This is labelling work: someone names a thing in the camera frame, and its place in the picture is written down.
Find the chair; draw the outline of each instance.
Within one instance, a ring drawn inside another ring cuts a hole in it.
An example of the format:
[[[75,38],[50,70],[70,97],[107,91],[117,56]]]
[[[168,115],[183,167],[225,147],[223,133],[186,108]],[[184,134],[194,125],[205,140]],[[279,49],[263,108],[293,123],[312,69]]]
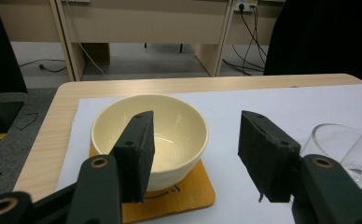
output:
[[[324,73],[362,79],[362,1],[286,0],[264,75]]]

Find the cream ceramic bowl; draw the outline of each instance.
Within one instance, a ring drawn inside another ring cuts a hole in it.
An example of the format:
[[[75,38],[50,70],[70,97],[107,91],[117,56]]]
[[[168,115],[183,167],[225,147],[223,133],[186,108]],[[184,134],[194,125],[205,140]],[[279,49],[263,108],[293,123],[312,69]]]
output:
[[[91,141],[108,154],[132,116],[154,111],[155,156],[148,191],[167,189],[195,166],[208,140],[202,115],[191,105],[164,95],[135,95],[105,108],[93,122]]]

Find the table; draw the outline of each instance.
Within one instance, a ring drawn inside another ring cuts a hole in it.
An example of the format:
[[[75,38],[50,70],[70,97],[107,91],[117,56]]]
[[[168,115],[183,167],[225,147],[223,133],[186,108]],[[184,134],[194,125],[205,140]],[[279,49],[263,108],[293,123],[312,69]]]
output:
[[[58,10],[74,75],[80,80],[85,57],[78,43],[111,42],[199,44],[196,56],[216,76],[231,6],[232,0],[99,0],[63,3]]]
[[[81,98],[361,83],[362,80],[346,74],[69,82],[58,89],[14,190],[29,192],[34,202],[55,191],[74,115],[77,112],[78,100]]]
[[[0,16],[10,41],[60,42],[68,76],[74,81],[56,0],[0,0]]]

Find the clear drinking glass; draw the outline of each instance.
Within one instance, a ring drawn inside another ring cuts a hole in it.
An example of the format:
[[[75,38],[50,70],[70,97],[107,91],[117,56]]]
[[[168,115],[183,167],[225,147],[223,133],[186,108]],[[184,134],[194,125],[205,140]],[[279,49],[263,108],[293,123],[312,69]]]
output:
[[[340,124],[314,127],[300,155],[319,154],[339,162],[362,189],[362,133]]]

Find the cable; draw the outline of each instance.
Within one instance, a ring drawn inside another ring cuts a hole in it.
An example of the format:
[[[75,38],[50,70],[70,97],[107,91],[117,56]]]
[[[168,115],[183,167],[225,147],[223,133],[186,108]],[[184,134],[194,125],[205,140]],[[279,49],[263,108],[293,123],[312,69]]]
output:
[[[89,53],[85,50],[85,48],[82,46],[82,44],[79,42],[79,36],[78,36],[78,32],[76,29],[76,26],[74,24],[74,17],[73,17],[73,13],[71,12],[71,8],[70,5],[68,4],[68,0],[65,0],[65,3],[67,4],[67,9],[68,9],[68,13],[70,14],[70,20],[71,20],[71,25],[73,26],[74,29],[74,33],[76,34],[76,38],[77,38],[77,43],[78,45],[82,48],[82,50],[85,52],[86,56],[90,59],[90,61],[94,64],[94,66],[100,70],[100,72],[102,72],[103,76],[107,77],[104,73],[104,71],[99,67],[99,65],[97,65],[94,60],[91,58],[91,56],[89,55]]]
[[[239,56],[239,58],[241,59],[241,60],[244,60],[245,61],[245,58],[243,58],[240,54],[239,54],[239,52],[237,52],[237,50],[236,50],[236,48],[234,47],[234,45],[231,45],[232,47],[233,47],[233,50],[234,50],[234,52],[237,54],[237,56]],[[255,67],[257,67],[257,68],[260,68],[260,69],[263,69],[263,67],[261,67],[261,66],[259,66],[259,65],[257,65],[257,64],[254,64],[254,63],[250,63],[249,61],[245,61],[246,63],[248,63],[248,64],[250,64],[250,65],[252,65],[252,66],[255,66]]]
[[[169,194],[169,193],[178,193],[181,191],[181,188],[179,188],[177,185],[174,185],[173,186],[173,189],[172,190],[167,190],[159,195],[156,195],[156,196],[151,196],[151,197],[145,197],[146,200],[149,200],[149,199],[157,199],[157,198],[160,198],[160,197],[163,197],[165,196],[166,194]]]
[[[58,73],[58,72],[62,72],[62,70],[66,69],[67,67],[61,68],[59,70],[51,70],[51,69],[48,69],[47,67],[45,67],[44,64],[40,64],[39,68],[42,69],[42,70],[50,71],[52,73]]]
[[[19,131],[23,131],[23,129],[25,129],[25,128],[27,128],[28,126],[30,126],[31,124],[33,124],[35,121],[36,121],[36,119],[37,119],[37,117],[38,117],[38,112],[35,112],[35,113],[30,113],[30,114],[26,114],[26,115],[35,115],[35,117],[33,118],[33,120],[32,121],[30,121],[29,123],[27,123],[27,124],[25,124],[23,127],[18,127],[18,126],[16,126],[15,124],[12,124],[12,126],[14,126],[15,128],[17,128]]]
[[[35,60],[35,61],[29,62],[29,63],[23,63],[23,64],[19,65],[19,67],[23,67],[23,66],[25,66],[27,64],[43,62],[43,61],[65,62],[65,60],[60,60],[60,59],[39,59],[39,60]]]
[[[247,22],[245,21],[242,11],[241,11],[240,15],[241,15],[241,17],[242,17],[242,20],[243,20],[243,22],[244,22],[245,27],[246,27],[247,30],[248,30],[248,33],[250,33],[250,35],[251,35],[251,37],[252,37],[252,40],[254,40],[254,42],[257,44],[258,52],[259,52],[259,56],[260,56],[261,60],[265,63],[265,60],[263,59],[263,57],[262,57],[262,55],[261,55],[261,51],[262,51],[262,53],[263,53],[265,56],[267,56],[267,54],[266,54],[265,50],[263,50],[263,48],[259,45],[259,42],[258,42],[258,11],[257,11],[257,8],[256,8],[256,7],[251,7],[251,8],[253,8],[253,10],[254,10],[254,16],[255,16],[255,18],[254,18],[254,22],[255,22],[254,33],[251,32],[251,30],[250,30]]]
[[[251,44],[253,43],[253,39],[250,40],[250,43],[248,44],[248,49],[247,51],[245,52],[245,55],[244,55],[244,58],[243,58],[243,71],[244,71],[244,68],[245,68],[245,63],[247,62],[246,58],[247,58],[247,54],[248,52],[250,51],[250,48],[251,48]]]
[[[235,65],[235,64],[233,64],[233,63],[228,63],[228,62],[225,61],[225,60],[222,60],[222,62],[223,62],[224,64],[226,64],[229,68],[231,68],[232,70],[234,70],[234,71],[236,71],[236,72],[240,72],[240,73],[242,73],[242,74],[245,75],[245,76],[252,76],[252,74],[249,74],[249,73],[245,72],[243,69],[240,69],[240,68],[243,68],[243,67],[240,66],[240,65]]]

